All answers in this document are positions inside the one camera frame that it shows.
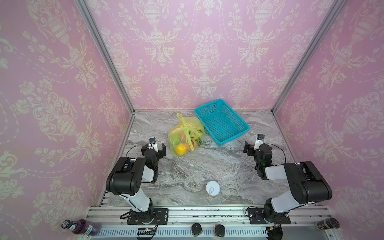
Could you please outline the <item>yellow plastic bag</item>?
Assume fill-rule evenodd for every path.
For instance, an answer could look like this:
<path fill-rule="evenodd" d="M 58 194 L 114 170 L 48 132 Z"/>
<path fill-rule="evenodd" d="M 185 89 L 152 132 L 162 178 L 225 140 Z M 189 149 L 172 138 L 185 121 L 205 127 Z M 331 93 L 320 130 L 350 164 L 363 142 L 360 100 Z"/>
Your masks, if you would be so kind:
<path fill-rule="evenodd" d="M 168 141 L 172 154 L 179 157 L 176 153 L 178 144 L 182 143 L 186 145 L 186 142 L 191 144 L 191 139 L 194 139 L 199 148 L 203 145 L 206 132 L 203 123 L 197 117 L 183 117 L 180 113 L 177 113 L 177 118 L 179 123 L 170 130 Z"/>

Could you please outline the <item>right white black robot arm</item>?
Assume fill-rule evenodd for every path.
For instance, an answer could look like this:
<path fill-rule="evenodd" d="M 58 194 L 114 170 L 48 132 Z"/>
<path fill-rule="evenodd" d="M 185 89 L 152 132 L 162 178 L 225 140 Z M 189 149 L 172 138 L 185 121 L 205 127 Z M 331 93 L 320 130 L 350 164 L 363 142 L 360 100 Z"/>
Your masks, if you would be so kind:
<path fill-rule="evenodd" d="M 308 203 L 318 203 L 332 198 L 332 189 L 317 167 L 310 161 L 273 165 L 272 147 L 267 144 L 245 142 L 244 153 L 253 157 L 255 169 L 262 180 L 286 180 L 289 190 L 278 197 L 266 200 L 264 221 L 270 224 L 288 224 L 289 212 Z"/>

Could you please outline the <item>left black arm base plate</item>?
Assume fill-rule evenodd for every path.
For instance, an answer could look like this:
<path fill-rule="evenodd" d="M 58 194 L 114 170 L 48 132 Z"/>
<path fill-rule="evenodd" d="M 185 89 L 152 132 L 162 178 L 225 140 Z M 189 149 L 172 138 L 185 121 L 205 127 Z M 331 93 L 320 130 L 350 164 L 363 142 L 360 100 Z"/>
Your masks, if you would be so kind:
<path fill-rule="evenodd" d="M 127 216 L 128 225 L 166 225 L 168 223 L 169 209 L 155 208 L 144 213 L 130 210 Z"/>

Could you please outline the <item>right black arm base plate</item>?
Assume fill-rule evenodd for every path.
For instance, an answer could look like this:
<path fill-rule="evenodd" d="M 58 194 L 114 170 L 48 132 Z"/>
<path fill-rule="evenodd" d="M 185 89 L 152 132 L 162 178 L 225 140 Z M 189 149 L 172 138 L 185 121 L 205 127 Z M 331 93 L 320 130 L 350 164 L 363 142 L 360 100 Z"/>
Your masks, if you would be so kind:
<path fill-rule="evenodd" d="M 248 207 L 245 210 L 251 225 L 289 225 L 291 220 L 288 213 L 275 213 L 272 210 L 264 210 L 257 207 Z"/>

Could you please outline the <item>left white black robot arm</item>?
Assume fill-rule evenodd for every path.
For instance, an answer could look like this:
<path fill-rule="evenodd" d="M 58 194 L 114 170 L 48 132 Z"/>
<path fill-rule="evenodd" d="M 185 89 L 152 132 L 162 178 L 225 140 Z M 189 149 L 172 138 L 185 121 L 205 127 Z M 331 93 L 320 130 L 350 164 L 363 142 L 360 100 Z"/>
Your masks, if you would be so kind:
<path fill-rule="evenodd" d="M 142 156 L 120 157 L 107 177 L 106 190 L 123 198 L 131 209 L 120 216 L 128 225 L 166 225 L 169 209 L 155 208 L 142 184 L 154 184 L 159 175 L 159 160 L 167 155 L 164 144 L 159 149 L 154 139 L 142 146 Z"/>

